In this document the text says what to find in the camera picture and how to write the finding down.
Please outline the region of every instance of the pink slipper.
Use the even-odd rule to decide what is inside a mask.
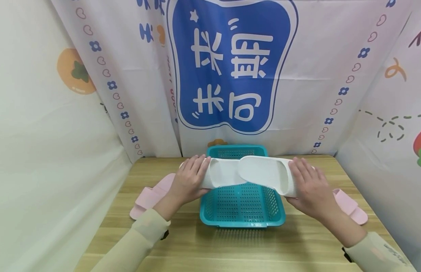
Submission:
[[[146,210],[152,209],[167,194],[173,183],[174,176],[175,174],[167,175],[153,188],[145,187],[135,200],[135,205],[129,213],[130,217],[136,220]]]
[[[340,189],[334,189],[333,194],[342,211],[349,215],[357,224],[362,225],[367,222],[367,213],[358,206],[355,200]]]

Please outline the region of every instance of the white chinese characters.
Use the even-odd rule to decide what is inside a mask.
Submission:
[[[231,38],[231,54],[233,55],[250,55],[254,56],[253,58],[245,58],[245,57],[234,57],[231,59],[231,63],[234,64],[234,71],[231,72],[231,76],[234,78],[239,77],[252,77],[257,78],[265,77],[265,72],[259,69],[260,65],[264,65],[268,58],[260,56],[269,56],[270,50],[260,49],[258,41],[262,42],[271,42],[273,41],[274,37],[270,35],[258,35],[258,34],[244,34],[238,33],[234,34]],[[242,45],[240,48],[237,48],[237,41],[242,41]],[[253,43],[253,48],[248,49],[248,42],[255,41]]]
[[[218,67],[218,63],[216,63],[216,60],[223,60],[224,55],[218,54],[216,51],[219,48],[219,45],[221,43],[221,33],[216,32],[215,40],[213,41],[213,44],[210,47],[210,38],[209,33],[207,31],[201,32],[201,37],[206,42],[206,45],[200,45],[200,31],[198,28],[194,29],[194,44],[191,45],[191,50],[195,53],[195,67],[200,68],[201,66],[205,66],[207,64],[211,64],[211,69],[213,71],[217,71],[219,75],[221,75],[221,70]],[[209,58],[205,58],[204,60],[201,60],[200,53],[205,52],[209,53]]]
[[[197,89],[197,98],[194,98],[194,103],[198,104],[198,112],[202,113],[204,111],[204,104],[207,104],[207,111],[208,114],[213,114],[213,105],[215,105],[216,109],[219,112],[224,111],[222,104],[224,103],[224,99],[222,97],[218,97],[221,92],[221,86],[219,84],[216,86],[215,91],[212,91],[211,84],[207,85],[207,98],[203,98],[203,90],[202,88]],[[242,101],[245,99],[254,99],[255,103],[252,104],[241,104],[240,106],[234,107],[234,102]],[[259,94],[249,93],[249,94],[241,94],[236,96],[234,92],[230,93],[230,98],[228,100],[228,117],[230,119],[237,119],[240,121],[248,122],[251,121],[254,117],[254,107],[259,107],[260,103],[262,102],[262,97]],[[248,110],[248,116],[242,117],[240,112],[242,110]]]

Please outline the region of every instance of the white slipper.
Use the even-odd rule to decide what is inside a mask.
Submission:
[[[280,195],[296,197],[296,184],[288,159],[245,156],[240,159],[239,176],[251,183],[276,190]]]
[[[215,189],[247,183],[238,174],[238,164],[239,160],[211,158],[201,188]]]

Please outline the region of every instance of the finger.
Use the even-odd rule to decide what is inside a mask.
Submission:
[[[327,178],[324,175],[324,172],[320,170],[319,168],[316,168],[316,172],[318,174],[319,180],[322,181],[325,184],[328,184]]]
[[[291,204],[293,207],[295,207],[296,209],[298,209],[297,207],[299,207],[300,205],[300,200],[297,198],[287,198],[285,197],[287,202],[289,202],[289,204]]]
[[[182,165],[180,166],[180,168],[179,168],[179,171],[183,171],[184,169],[185,169],[185,167],[186,167],[186,165],[188,164],[188,161],[189,161],[189,159],[186,159],[183,163],[182,163]]]
[[[310,165],[310,163],[307,162],[307,160],[305,158],[301,159],[302,164],[304,164],[305,168],[307,169],[308,173],[310,174],[310,177],[313,180],[318,180],[318,173],[314,170],[314,168]]]
[[[200,166],[203,163],[203,161],[204,161],[205,158],[206,157],[204,155],[201,155],[198,159],[195,160],[195,162],[194,162],[194,164],[193,164],[193,166],[191,168],[191,171],[194,174],[197,174],[198,173],[198,170],[200,169]]]
[[[298,186],[302,186],[302,184],[304,183],[304,178],[302,177],[301,172],[299,171],[298,167],[296,166],[296,163],[294,162],[295,160],[297,160],[298,158],[293,158],[293,161],[289,161],[289,169],[293,175],[293,177],[295,178],[295,183]]]
[[[203,163],[200,166],[200,169],[198,170],[198,177],[200,181],[203,181],[204,179],[204,175],[206,174],[207,168],[209,167],[210,160],[211,160],[210,157],[205,158]]]
[[[298,168],[299,172],[301,172],[304,182],[308,182],[309,180],[311,180],[311,176],[308,173],[307,168],[305,168],[304,163],[302,163],[302,160],[296,158],[296,160],[293,160],[293,162],[296,164],[296,167]]]
[[[191,157],[188,161],[188,164],[185,166],[185,170],[190,170],[192,166],[194,165],[195,160],[198,158],[198,155],[195,155],[194,157]]]
[[[198,191],[198,198],[201,198],[202,196],[204,196],[205,194],[207,194],[208,192],[210,192],[210,189],[200,189]]]

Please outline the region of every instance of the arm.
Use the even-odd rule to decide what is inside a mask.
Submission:
[[[200,189],[210,158],[186,160],[177,171],[168,193],[145,211],[123,238],[96,264],[92,272],[135,272],[170,225],[180,207],[208,192]]]
[[[299,198],[287,198],[296,209],[322,223],[342,245],[351,259],[366,272],[415,272],[375,232],[367,233],[342,212],[324,173],[302,158],[289,163],[298,188]]]

